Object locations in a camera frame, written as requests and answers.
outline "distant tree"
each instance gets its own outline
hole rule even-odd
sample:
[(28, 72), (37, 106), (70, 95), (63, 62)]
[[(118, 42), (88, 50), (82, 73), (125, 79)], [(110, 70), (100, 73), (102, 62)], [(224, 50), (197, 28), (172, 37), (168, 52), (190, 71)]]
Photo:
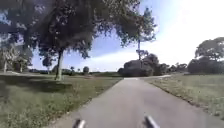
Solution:
[(193, 59), (189, 63), (188, 72), (192, 74), (220, 74), (224, 73), (224, 63), (216, 60), (211, 60), (208, 57)]
[(53, 59), (50, 56), (46, 56), (42, 61), (43, 66), (47, 67), (48, 74), (50, 74), (50, 67), (52, 66), (52, 61)]
[(33, 52), (30, 48), (24, 48), (23, 45), (16, 46), (16, 49), (19, 55), (15, 61), (19, 64), (19, 72), (23, 72), (24, 68), (27, 69), (32, 65)]
[(176, 72), (177, 71), (177, 67), (175, 65), (172, 65), (169, 69), (168, 72), (172, 73), (172, 72)]
[(202, 42), (196, 52), (195, 57), (208, 57), (211, 60), (218, 61), (224, 57), (224, 37), (218, 37), (214, 40)]
[(75, 69), (75, 68), (74, 68), (73, 66), (71, 66), (71, 68), (70, 68), (70, 69), (71, 69), (72, 71), (74, 71), (74, 69)]
[(187, 69), (187, 64), (179, 64), (176, 68), (178, 72), (184, 72)]
[(139, 55), (139, 60), (141, 60), (142, 57), (149, 55), (149, 52), (147, 50), (136, 50), (136, 52)]
[(83, 73), (84, 73), (84, 75), (89, 74), (89, 67), (85, 66), (85, 67), (83, 68)]
[(142, 61), (144, 65), (149, 65), (153, 69), (159, 65), (159, 59), (155, 54), (149, 54)]

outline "tree canopy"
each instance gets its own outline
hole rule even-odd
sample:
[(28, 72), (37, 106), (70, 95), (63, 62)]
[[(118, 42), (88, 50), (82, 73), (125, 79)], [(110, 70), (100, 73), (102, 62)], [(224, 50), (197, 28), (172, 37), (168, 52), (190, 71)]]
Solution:
[(92, 41), (114, 30), (121, 45), (154, 38), (154, 18), (146, 8), (140, 14), (141, 0), (9, 0), (0, 2), (0, 21), (14, 42), (38, 46), (40, 52), (58, 56), (57, 78), (61, 76), (64, 51), (77, 51), (89, 57)]
[(212, 60), (219, 60), (224, 57), (224, 37), (202, 42), (196, 52), (196, 57), (208, 57)]

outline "tree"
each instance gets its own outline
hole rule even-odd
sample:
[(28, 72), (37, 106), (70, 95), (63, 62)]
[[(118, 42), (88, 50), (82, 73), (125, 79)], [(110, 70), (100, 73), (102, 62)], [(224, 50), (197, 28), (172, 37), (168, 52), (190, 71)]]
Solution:
[(175, 65), (172, 65), (169, 69), (168, 69), (168, 72), (171, 73), (171, 72), (176, 72), (177, 71), (177, 67)]
[(41, 51), (58, 56), (58, 80), (63, 53), (74, 50), (83, 58), (89, 57), (92, 40), (100, 34), (108, 35), (115, 29), (122, 46), (136, 42), (140, 37), (145, 41), (154, 38), (156, 25), (152, 12), (147, 8), (144, 15), (140, 15), (140, 0), (54, 0), (53, 5), (40, 29), (31, 37)]
[(214, 40), (205, 40), (202, 42), (196, 52), (197, 57), (208, 57), (218, 61), (224, 57), (224, 37), (218, 37)]
[(177, 65), (177, 71), (178, 72), (184, 72), (187, 69), (187, 64), (178, 64)]
[(154, 75), (155, 76), (161, 76), (167, 73), (169, 65), (163, 63), (159, 64), (154, 70)]
[(47, 67), (48, 74), (50, 74), (50, 67), (52, 66), (52, 61), (53, 59), (50, 56), (46, 56), (42, 61), (43, 66)]
[(6, 34), (14, 43), (30, 43), (29, 37), (32, 29), (46, 16), (52, 0), (7, 0), (0, 1), (0, 33)]
[(3, 70), (4, 73), (6, 73), (8, 64), (12, 63), (17, 58), (19, 53), (14, 44), (4, 41), (0, 43), (0, 54), (1, 60), (3, 60), (4, 63)]
[(155, 54), (149, 54), (143, 59), (144, 65), (149, 65), (153, 69), (155, 69), (159, 64), (159, 59)]
[(16, 49), (19, 54), (15, 61), (19, 64), (19, 72), (23, 72), (24, 68), (32, 65), (33, 52), (30, 48), (24, 48), (23, 45), (17, 45)]
[(193, 59), (188, 65), (188, 72), (191, 74), (220, 74), (224, 73), (224, 63), (211, 60), (209, 57)]
[(70, 69), (71, 69), (72, 71), (74, 71), (74, 69), (75, 69), (75, 68), (74, 68), (73, 66), (71, 66), (71, 68), (70, 68)]
[(84, 75), (87, 75), (89, 73), (89, 67), (85, 66), (83, 68), (83, 73), (84, 73)]

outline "tree trunk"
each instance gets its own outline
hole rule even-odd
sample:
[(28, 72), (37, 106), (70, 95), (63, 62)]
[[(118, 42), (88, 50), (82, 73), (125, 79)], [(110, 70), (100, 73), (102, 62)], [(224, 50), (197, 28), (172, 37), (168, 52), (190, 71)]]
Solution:
[(7, 65), (8, 65), (8, 63), (7, 63), (7, 61), (5, 61), (5, 62), (4, 62), (4, 73), (7, 72)]
[(23, 66), (20, 64), (20, 67), (19, 67), (19, 72), (22, 73), (23, 72)]
[(55, 77), (55, 80), (58, 80), (60, 81), (61, 80), (61, 75), (62, 75), (62, 70), (61, 70), (61, 67), (62, 67), (62, 61), (63, 61), (63, 52), (64, 50), (61, 50), (58, 52), (58, 66), (57, 66), (57, 72), (56, 72), (56, 77)]
[(47, 67), (47, 74), (50, 75), (50, 67)]

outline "foliage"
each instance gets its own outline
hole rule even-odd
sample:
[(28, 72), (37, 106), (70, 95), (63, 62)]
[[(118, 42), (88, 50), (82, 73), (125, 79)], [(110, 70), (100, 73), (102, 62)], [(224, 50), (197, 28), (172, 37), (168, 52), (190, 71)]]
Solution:
[(167, 73), (169, 65), (163, 63), (163, 64), (159, 64), (155, 69), (154, 69), (154, 76), (161, 76), (164, 75), (165, 73)]
[(149, 54), (143, 59), (143, 65), (148, 65), (154, 69), (159, 65), (159, 59), (155, 54)]
[(187, 71), (187, 64), (179, 64), (177, 63), (176, 65), (172, 65), (167, 69), (168, 73), (174, 73), (174, 72), (186, 72)]
[(208, 57), (211, 60), (219, 60), (224, 57), (224, 37), (202, 42), (196, 52), (196, 57)]
[(49, 74), (49, 71), (50, 71), (50, 67), (52, 66), (52, 61), (53, 61), (53, 59), (49, 55), (45, 56), (45, 58), (42, 61), (43, 66), (47, 67), (48, 74)]
[(88, 66), (85, 66), (83, 68), (83, 73), (86, 75), (86, 74), (89, 74), (89, 67)]
[(22, 45), (15, 45), (8, 41), (1, 42), (0, 47), (0, 58), (4, 71), (7, 68), (11, 68), (12, 70), (22, 72), (23, 69), (28, 69), (28, 66), (31, 65), (33, 57), (31, 49), (23, 48)]
[(159, 64), (159, 59), (155, 54), (148, 54), (142, 60), (131, 60), (120, 68), (118, 73), (124, 77), (140, 76), (160, 76), (167, 73), (169, 65)]
[(74, 71), (75, 70), (75, 67), (73, 67), (73, 66), (71, 66), (71, 68), (70, 68), (72, 71)]
[(202, 42), (196, 52), (196, 59), (191, 60), (188, 71), (194, 74), (224, 73), (224, 37)]
[(210, 60), (208, 57), (193, 59), (188, 65), (188, 71), (192, 74), (220, 74), (224, 73), (224, 63)]
[(122, 46), (140, 39), (149, 41), (154, 38), (154, 19), (147, 8), (140, 15), (140, 0), (122, 2), (104, 0), (54, 0), (49, 15), (34, 31), (30, 39), (35, 39), (40, 51), (58, 55), (58, 72), (64, 51), (77, 51), (83, 58), (88, 57), (92, 40), (113, 29), (121, 38)]

